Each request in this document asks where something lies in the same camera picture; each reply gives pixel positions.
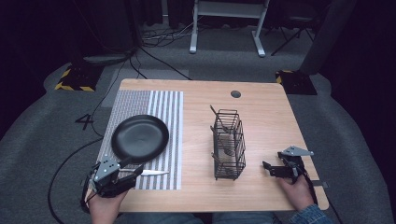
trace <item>knife blade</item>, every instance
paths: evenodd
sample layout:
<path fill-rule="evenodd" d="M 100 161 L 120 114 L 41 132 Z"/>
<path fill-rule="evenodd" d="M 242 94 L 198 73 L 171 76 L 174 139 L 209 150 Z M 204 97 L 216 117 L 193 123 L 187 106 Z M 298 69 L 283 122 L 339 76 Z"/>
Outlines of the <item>knife blade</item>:
<path fill-rule="evenodd" d="M 134 169 L 120 169 L 120 172 L 134 172 Z M 141 175 L 166 175 L 169 174 L 168 171 L 156 171 L 156 170 L 143 170 Z"/>

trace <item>metal rack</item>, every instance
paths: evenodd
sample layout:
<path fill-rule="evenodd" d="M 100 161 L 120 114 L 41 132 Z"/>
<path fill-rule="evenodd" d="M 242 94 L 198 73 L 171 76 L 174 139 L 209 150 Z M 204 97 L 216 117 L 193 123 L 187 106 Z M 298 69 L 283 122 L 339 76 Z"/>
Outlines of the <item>metal rack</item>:
<path fill-rule="evenodd" d="M 245 139 L 242 121 L 236 110 L 221 109 L 216 112 L 213 132 L 215 178 L 238 178 L 246 166 Z"/>

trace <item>chair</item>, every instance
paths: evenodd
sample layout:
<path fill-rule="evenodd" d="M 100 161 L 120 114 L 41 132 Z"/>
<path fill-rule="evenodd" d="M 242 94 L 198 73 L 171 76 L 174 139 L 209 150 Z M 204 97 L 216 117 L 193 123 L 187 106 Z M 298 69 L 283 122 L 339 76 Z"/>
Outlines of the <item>chair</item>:
<path fill-rule="evenodd" d="M 278 51 L 283 49 L 289 42 L 294 39 L 300 37 L 302 31 L 306 31 L 312 41 L 314 38 L 311 34 L 309 34 L 308 29 L 317 30 L 321 24 L 321 20 L 323 18 L 324 13 L 319 13 L 315 10 L 315 8 L 305 1 L 298 0 L 280 0 L 279 3 L 279 12 L 280 19 L 277 23 L 278 27 L 282 31 L 283 36 L 286 39 L 286 42 L 279 46 L 271 56 L 274 56 Z M 282 27 L 288 29 L 298 29 L 298 31 L 287 38 L 285 33 L 282 30 Z"/>

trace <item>black curtain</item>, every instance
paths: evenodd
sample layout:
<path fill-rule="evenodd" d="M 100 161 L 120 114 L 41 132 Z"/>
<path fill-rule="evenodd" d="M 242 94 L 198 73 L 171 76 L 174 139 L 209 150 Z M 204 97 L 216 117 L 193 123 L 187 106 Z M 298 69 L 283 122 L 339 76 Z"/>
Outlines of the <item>black curtain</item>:
<path fill-rule="evenodd" d="M 194 0 L 168 0 L 169 26 L 177 29 L 179 24 L 192 23 Z"/>
<path fill-rule="evenodd" d="M 140 1 L 142 19 L 147 25 L 163 23 L 163 8 L 161 0 L 144 0 Z"/>
<path fill-rule="evenodd" d="M 47 74 L 65 62 L 37 1 L 0 3 L 0 139 L 45 94 Z"/>
<path fill-rule="evenodd" d="M 270 0 L 268 4 L 267 14 L 265 15 L 263 28 L 278 28 L 284 23 L 281 19 L 282 11 L 280 9 L 280 3 L 282 1 L 299 1 L 305 2 L 313 6 L 317 12 L 322 12 L 325 10 L 326 6 L 330 4 L 332 0 Z"/>
<path fill-rule="evenodd" d="M 320 73 L 359 125 L 396 217 L 396 3 L 358 1 Z"/>

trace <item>striped mat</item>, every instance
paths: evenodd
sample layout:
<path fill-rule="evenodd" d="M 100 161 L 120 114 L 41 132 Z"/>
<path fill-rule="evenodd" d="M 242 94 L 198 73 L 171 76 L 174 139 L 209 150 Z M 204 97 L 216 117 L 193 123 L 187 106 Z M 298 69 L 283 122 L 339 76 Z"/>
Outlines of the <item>striped mat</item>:
<path fill-rule="evenodd" d="M 111 135 L 125 119 L 134 115 L 151 115 L 161 119 L 169 130 L 166 149 L 152 161 L 146 162 L 147 170 L 165 170 L 168 175 L 139 176 L 137 189 L 181 189 L 183 92 L 182 91 L 122 91 L 116 96 L 98 161 L 104 155 L 119 161 L 111 149 Z M 136 168 L 128 165 L 125 168 Z"/>

